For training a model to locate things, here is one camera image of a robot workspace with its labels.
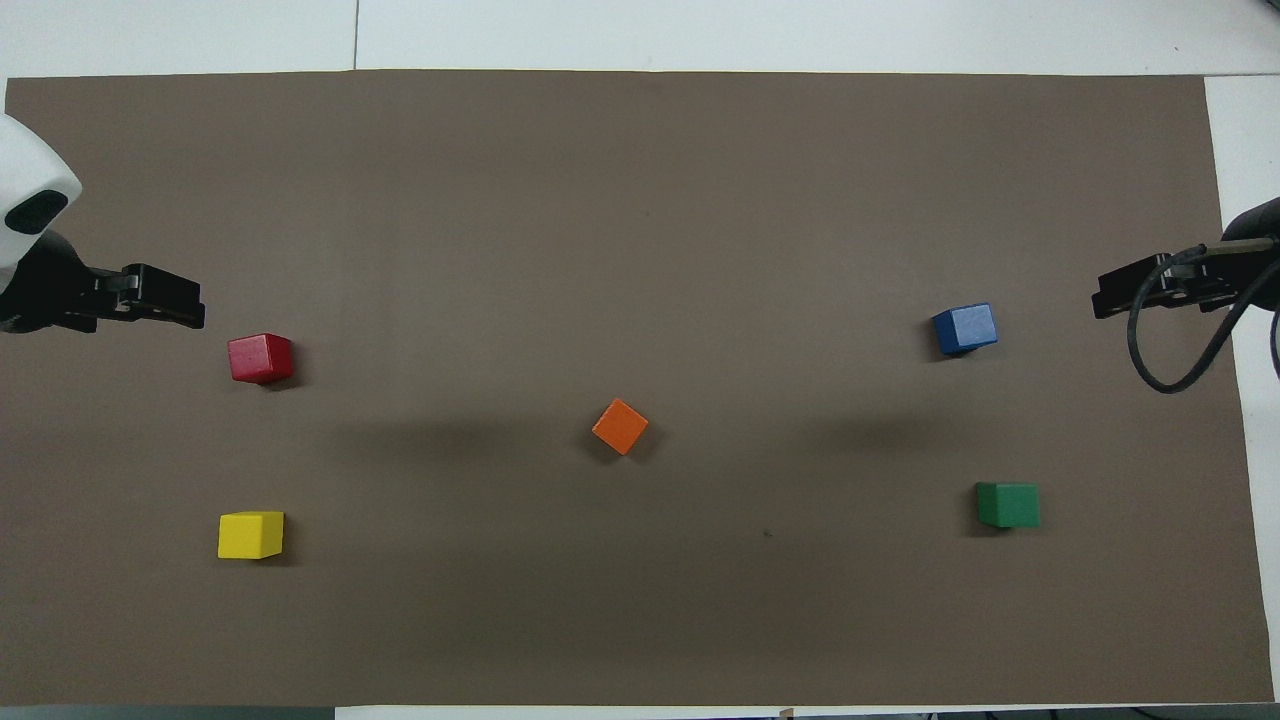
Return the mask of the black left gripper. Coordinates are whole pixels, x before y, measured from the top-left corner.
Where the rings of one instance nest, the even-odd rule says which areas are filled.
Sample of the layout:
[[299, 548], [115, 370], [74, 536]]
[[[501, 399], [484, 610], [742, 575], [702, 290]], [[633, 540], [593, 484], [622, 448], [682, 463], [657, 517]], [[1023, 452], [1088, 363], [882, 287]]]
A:
[[184, 277], [142, 263], [122, 269], [122, 300], [104, 299], [99, 282], [115, 272], [86, 265], [56, 232], [40, 236], [17, 263], [1, 296], [1, 329], [26, 334], [52, 327], [93, 333], [100, 320], [165, 322], [204, 329], [201, 287]]

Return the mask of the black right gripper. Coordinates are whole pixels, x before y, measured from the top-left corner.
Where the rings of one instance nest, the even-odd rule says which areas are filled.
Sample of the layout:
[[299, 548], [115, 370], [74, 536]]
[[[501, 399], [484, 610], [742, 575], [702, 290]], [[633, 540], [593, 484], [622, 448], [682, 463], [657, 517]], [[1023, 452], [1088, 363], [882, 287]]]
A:
[[[1277, 241], [1277, 237], [1279, 197], [1275, 197], [1231, 220], [1224, 229], [1221, 241], [1224, 243], [1240, 243], [1245, 240]], [[1135, 306], [1135, 292], [1147, 275], [1175, 256], [1175, 252], [1157, 252], [1101, 275], [1098, 278], [1100, 291], [1091, 297], [1094, 318], [1101, 320], [1130, 313]], [[1146, 310], [1148, 307], [1190, 306], [1199, 313], [1213, 313], [1236, 301], [1236, 291], [1230, 290], [1230, 286], [1243, 293], [1268, 266], [1277, 266], [1277, 243], [1263, 252], [1229, 255], [1221, 269], [1221, 277], [1225, 281], [1211, 275], [1196, 260], [1172, 264], [1161, 272], [1151, 284], [1149, 293], [1140, 307]], [[1251, 296], [1249, 304], [1267, 311], [1275, 311], [1277, 302], [1279, 272], [1275, 269], [1267, 282]]]

